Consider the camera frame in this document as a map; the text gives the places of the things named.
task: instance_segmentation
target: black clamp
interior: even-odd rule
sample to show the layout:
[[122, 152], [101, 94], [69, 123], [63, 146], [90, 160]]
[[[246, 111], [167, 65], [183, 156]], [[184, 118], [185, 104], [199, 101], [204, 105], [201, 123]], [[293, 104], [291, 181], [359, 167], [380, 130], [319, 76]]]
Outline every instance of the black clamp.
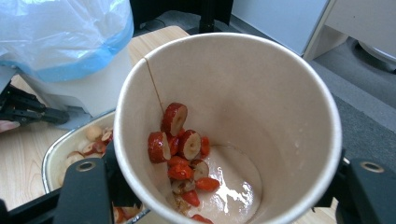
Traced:
[[142, 202], [123, 177], [110, 142], [102, 159], [88, 158], [73, 163], [60, 189], [11, 211], [0, 200], [0, 223], [109, 224], [114, 223], [112, 205], [141, 207]]
[[67, 112], [46, 107], [33, 94], [8, 83], [0, 94], [0, 120], [17, 121], [21, 126], [38, 121], [64, 124], [69, 120]]
[[338, 224], [394, 223], [396, 174], [376, 161], [342, 158], [332, 183], [315, 207], [331, 207], [335, 198]]

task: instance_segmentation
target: paper cup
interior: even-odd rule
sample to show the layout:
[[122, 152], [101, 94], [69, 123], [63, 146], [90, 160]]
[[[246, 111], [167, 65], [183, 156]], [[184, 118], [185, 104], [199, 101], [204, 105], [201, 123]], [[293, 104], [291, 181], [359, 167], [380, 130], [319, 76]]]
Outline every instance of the paper cup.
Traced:
[[[172, 102], [184, 127], [209, 137], [206, 161], [220, 181], [187, 216], [169, 203], [166, 163], [148, 137]], [[321, 197], [341, 156], [334, 100], [316, 72], [284, 47], [252, 35], [185, 37], [155, 49], [127, 77], [116, 110], [120, 168], [144, 204], [174, 223], [192, 213], [215, 223], [290, 223]]]

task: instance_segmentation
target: wooden table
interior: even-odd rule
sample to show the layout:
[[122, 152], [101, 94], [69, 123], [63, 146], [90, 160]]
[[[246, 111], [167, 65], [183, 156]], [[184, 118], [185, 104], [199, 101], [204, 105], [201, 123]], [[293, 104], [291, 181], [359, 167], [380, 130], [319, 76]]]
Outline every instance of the wooden table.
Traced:
[[[133, 64], [136, 64], [151, 50], [169, 41], [188, 34], [176, 26], [163, 28], [146, 35], [135, 37], [128, 45]], [[12, 79], [16, 87], [35, 94], [18, 76]], [[44, 192], [41, 165], [47, 149], [66, 130], [60, 130], [46, 122], [37, 122], [16, 130], [0, 133], [0, 198], [11, 210]], [[295, 223], [334, 223], [332, 209], [317, 209], [317, 213], [307, 215]]]

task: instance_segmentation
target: plastic bag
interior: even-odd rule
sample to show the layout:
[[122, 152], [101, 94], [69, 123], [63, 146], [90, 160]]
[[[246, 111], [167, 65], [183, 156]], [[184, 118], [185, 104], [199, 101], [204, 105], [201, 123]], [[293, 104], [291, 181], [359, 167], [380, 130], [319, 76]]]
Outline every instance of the plastic bag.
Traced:
[[126, 0], [0, 0], [0, 64], [44, 82], [106, 67], [131, 40]]

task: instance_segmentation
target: food container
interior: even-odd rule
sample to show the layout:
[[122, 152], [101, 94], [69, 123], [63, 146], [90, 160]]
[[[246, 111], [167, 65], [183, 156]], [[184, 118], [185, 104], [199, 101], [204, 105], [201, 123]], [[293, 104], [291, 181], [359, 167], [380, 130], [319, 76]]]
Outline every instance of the food container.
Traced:
[[[210, 139], [205, 159], [221, 183], [186, 216], [172, 203], [166, 163], [153, 164], [148, 137], [163, 111], [187, 106], [185, 129]], [[173, 223], [193, 213], [214, 223], [291, 223], [319, 200], [341, 157], [332, 95], [307, 62], [252, 35], [188, 36], [135, 65], [115, 116], [119, 166], [142, 202]]]

